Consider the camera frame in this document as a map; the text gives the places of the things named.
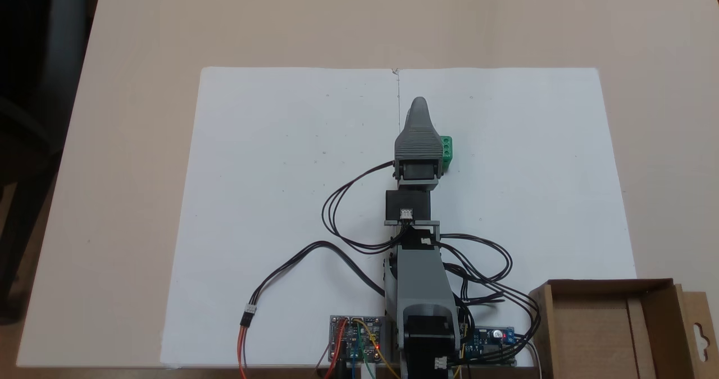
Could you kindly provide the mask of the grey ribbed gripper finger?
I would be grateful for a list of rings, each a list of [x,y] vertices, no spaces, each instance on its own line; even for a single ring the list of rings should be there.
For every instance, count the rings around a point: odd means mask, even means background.
[[[394,143],[396,161],[441,161],[443,144],[441,136],[431,121],[428,103],[424,97],[416,97],[406,114],[402,131]]]

